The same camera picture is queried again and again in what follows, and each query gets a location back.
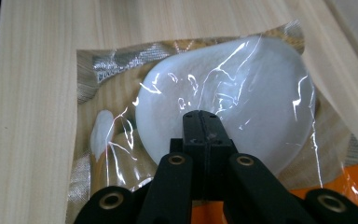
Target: clear plastic packaging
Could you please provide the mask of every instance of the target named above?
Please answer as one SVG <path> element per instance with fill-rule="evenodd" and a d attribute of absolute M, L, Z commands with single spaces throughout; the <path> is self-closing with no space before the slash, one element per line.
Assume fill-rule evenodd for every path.
<path fill-rule="evenodd" d="M 79 51 L 78 123 L 67 222 L 107 186 L 153 179 L 182 116 L 215 113 L 239 152 L 288 189 L 342 175 L 351 133 L 313 86 L 297 21 L 263 34 Z"/>

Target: wood grain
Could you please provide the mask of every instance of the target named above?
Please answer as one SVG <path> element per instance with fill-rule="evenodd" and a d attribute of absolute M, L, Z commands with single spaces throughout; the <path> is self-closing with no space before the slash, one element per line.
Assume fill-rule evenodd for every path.
<path fill-rule="evenodd" d="M 303 23 L 304 60 L 358 137 L 358 58 L 322 0 L 4 0 L 0 223 L 63 223 L 76 138 L 76 50 Z"/>

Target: plastic wrap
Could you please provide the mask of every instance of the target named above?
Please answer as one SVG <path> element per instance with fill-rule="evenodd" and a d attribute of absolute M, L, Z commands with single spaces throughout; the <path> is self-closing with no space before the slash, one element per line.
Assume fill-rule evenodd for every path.
<path fill-rule="evenodd" d="M 258 35 L 79 51 L 67 222 L 101 188 L 151 181 L 191 110 L 215 113 L 238 151 L 288 189 L 342 176 L 351 133 L 313 86 L 303 50 L 294 21 Z"/>

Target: light wood board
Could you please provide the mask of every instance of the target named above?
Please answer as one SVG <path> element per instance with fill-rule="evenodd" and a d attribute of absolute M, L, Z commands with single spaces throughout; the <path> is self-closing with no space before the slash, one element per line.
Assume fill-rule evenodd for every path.
<path fill-rule="evenodd" d="M 316 85 L 358 138 L 358 58 L 323 0 L 3 0 L 0 223 L 63 223 L 76 50 L 248 35 L 300 19 Z"/>

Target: white oval object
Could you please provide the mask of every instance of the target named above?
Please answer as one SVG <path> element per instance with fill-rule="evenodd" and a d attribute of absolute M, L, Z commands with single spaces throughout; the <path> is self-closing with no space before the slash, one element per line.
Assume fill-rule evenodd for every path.
<path fill-rule="evenodd" d="M 156 163 L 171 138 L 182 138 L 182 116 L 192 110 L 215 113 L 238 151 L 275 175 L 310 134 L 312 82 L 300 55 L 277 38 L 251 36 L 172 56 L 141 85 L 136 122 Z"/>
<path fill-rule="evenodd" d="M 112 139 L 113 121 L 113 115 L 109 110 L 102 110 L 97 115 L 89 140 L 91 152 L 97 161 Z"/>

